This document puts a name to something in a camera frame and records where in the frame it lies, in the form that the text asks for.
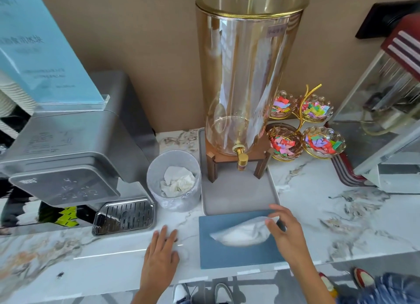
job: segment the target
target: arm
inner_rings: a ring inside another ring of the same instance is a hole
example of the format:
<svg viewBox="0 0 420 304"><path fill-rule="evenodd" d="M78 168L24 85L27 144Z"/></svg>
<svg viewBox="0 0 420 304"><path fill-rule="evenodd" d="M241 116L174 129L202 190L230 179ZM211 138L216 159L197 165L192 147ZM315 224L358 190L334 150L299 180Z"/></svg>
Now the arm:
<svg viewBox="0 0 420 304"><path fill-rule="evenodd" d="M172 231L166 240L167 226L160 234L153 233L152 242L144 255L144 264L140 278L140 289L131 304L156 304L162 293L171 284L179 263L179 255L172 252L177 231Z"/></svg>
<svg viewBox="0 0 420 304"><path fill-rule="evenodd" d="M276 212L269 217L280 216L287 230L281 231L271 219L267 219L265 224L274 236L281 255L290 265L307 303L335 304L312 262L300 223L289 209L279 205L270 205L270 208Z"/></svg>

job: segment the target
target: red shoe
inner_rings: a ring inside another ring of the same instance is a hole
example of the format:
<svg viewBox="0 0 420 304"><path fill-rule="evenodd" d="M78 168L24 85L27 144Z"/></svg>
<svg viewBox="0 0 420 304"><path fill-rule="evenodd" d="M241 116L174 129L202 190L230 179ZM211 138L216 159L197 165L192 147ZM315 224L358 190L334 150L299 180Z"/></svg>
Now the red shoe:
<svg viewBox="0 0 420 304"><path fill-rule="evenodd" d="M324 282L325 286L327 287L328 292L330 292L331 296L335 299L338 296L337 290L335 289L333 283L328 280L328 277L322 272L318 272L319 277Z"/></svg>
<svg viewBox="0 0 420 304"><path fill-rule="evenodd" d="M375 284L375 279L365 270L360 268L354 268L353 277L360 288L366 288Z"/></svg>

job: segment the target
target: brown wall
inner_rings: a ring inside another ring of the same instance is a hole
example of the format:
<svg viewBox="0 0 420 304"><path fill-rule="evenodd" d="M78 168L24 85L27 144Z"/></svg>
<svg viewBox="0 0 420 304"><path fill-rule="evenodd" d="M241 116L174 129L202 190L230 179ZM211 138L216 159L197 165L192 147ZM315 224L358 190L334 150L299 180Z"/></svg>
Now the brown wall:
<svg viewBox="0 0 420 304"><path fill-rule="evenodd" d="M338 106L379 50L354 38L375 2L310 0L281 88ZM123 69L157 132L204 125L194 0L44 0L85 68Z"/></svg>

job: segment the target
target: crumpled tissue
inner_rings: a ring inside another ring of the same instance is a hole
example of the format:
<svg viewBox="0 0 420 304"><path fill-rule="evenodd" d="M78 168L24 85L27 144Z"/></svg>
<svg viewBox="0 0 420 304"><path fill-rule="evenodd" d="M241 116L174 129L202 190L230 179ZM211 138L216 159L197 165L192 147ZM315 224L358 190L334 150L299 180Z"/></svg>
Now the crumpled tissue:
<svg viewBox="0 0 420 304"><path fill-rule="evenodd" d="M185 167L168 167L163 179L165 180L160 182L160 188L168 198L185 194L195 183L195 176Z"/></svg>
<svg viewBox="0 0 420 304"><path fill-rule="evenodd" d="M265 242L270 231L265 225L268 217L256 217L228 229L211 233L210 237L228 247L249 247ZM280 217L273 217L277 222Z"/></svg>

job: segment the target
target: wooden stand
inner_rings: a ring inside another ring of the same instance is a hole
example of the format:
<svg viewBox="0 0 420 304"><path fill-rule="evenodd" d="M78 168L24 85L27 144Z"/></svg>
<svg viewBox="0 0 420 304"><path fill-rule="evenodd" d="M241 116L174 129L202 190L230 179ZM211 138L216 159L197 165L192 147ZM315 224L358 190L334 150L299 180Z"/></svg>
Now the wooden stand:
<svg viewBox="0 0 420 304"><path fill-rule="evenodd" d="M254 176L261 179L271 156L274 154L274 149L270 146L268 137L264 135L255 144L252 151L247 153L248 161L257 161ZM207 158L207 175L208 179L213 183L217 179L217 164L219 163L237 163L236 156L227 156L219 153L206 138L206 158Z"/></svg>

